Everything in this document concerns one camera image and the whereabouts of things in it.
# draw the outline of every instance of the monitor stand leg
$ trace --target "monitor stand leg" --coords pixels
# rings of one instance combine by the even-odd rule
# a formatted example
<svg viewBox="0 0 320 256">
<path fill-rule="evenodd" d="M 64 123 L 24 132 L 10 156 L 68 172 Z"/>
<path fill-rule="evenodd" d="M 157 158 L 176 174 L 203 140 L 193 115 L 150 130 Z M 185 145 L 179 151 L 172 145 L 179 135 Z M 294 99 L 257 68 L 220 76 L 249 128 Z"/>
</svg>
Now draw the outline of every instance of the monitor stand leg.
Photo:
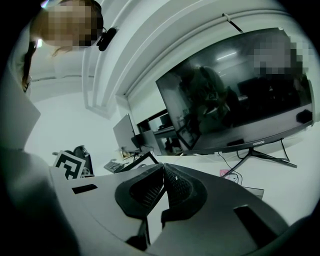
<svg viewBox="0 0 320 256">
<path fill-rule="evenodd" d="M 235 171 L 237 168 L 239 168 L 245 161 L 247 161 L 250 157 L 256 157 L 256 158 L 260 158 L 260 159 L 274 161 L 274 162 L 279 163 L 281 165 L 289 166 L 292 168 L 298 167 L 297 165 L 295 165 L 293 163 L 290 163 L 288 161 L 273 157 L 273 156 L 265 154 L 265 153 L 261 153 L 259 151 L 254 150 L 253 147 L 250 147 L 248 154 L 243 159 L 241 159 L 241 161 L 238 162 L 235 167 L 233 167 L 231 170 L 229 170 L 227 173 L 225 173 L 225 175 L 223 175 L 222 177 L 231 174 L 233 171 Z"/>
</svg>

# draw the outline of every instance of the monitor screen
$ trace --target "monitor screen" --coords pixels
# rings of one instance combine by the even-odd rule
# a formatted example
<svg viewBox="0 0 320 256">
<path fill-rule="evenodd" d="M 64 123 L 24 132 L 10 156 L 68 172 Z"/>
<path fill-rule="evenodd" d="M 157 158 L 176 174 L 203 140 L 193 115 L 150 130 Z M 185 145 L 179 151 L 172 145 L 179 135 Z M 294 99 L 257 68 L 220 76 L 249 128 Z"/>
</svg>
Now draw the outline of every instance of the monitor screen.
<svg viewBox="0 0 320 256">
<path fill-rule="evenodd" d="M 135 131 L 128 114 L 118 122 L 113 128 L 113 132 L 120 150 L 129 153 L 140 151 Z"/>
<path fill-rule="evenodd" d="M 184 152 L 249 148 L 312 124 L 302 56 L 281 28 L 217 42 L 156 83 Z"/>
</svg>

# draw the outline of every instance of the white desk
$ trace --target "white desk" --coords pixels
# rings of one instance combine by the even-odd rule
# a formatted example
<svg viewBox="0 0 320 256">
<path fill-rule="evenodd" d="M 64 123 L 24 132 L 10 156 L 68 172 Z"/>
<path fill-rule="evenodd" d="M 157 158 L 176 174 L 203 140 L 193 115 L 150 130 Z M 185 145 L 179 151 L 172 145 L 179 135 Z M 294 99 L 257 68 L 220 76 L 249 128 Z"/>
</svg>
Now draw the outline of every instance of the white desk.
<svg viewBox="0 0 320 256">
<path fill-rule="evenodd" d="M 298 165 L 297 168 L 251 157 L 237 172 L 243 176 L 244 187 L 264 189 L 262 200 L 292 225 L 311 214 L 320 198 L 320 124 L 316 123 L 307 131 L 286 138 L 283 144 L 291 162 Z M 280 142 L 255 149 L 274 157 L 285 157 Z M 244 156 L 247 151 L 241 151 L 240 156 Z M 239 162 L 235 153 L 225 153 L 223 156 L 231 167 Z M 220 175 L 220 170 L 229 169 L 218 155 L 155 158 L 158 162 L 184 166 L 216 176 Z M 109 174 L 112 173 L 103 166 L 95 170 L 96 176 Z"/>
</svg>

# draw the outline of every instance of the pink object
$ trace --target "pink object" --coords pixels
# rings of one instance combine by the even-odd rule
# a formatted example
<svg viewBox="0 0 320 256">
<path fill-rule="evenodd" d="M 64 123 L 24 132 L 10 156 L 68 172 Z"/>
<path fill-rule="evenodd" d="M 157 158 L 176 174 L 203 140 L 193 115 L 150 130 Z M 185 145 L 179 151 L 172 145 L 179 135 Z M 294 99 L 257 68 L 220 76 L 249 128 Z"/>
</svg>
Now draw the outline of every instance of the pink object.
<svg viewBox="0 0 320 256">
<path fill-rule="evenodd" d="M 229 170 L 220 170 L 220 177 L 225 175 L 227 172 L 229 172 Z"/>
</svg>

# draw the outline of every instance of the monitor logo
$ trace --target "monitor logo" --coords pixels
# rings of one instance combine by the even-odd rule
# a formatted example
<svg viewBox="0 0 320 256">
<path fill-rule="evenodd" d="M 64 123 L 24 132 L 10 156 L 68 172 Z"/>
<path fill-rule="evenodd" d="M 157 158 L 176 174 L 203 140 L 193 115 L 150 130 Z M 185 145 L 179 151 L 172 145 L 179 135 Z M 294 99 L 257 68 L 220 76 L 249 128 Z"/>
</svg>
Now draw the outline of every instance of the monitor logo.
<svg viewBox="0 0 320 256">
<path fill-rule="evenodd" d="M 261 144 L 263 144 L 263 143 L 265 143 L 265 141 L 264 141 L 264 140 L 259 141 L 259 142 L 256 142 L 256 143 L 253 143 L 253 145 L 254 145 L 254 146 L 257 146 L 257 145 L 261 145 Z"/>
</svg>

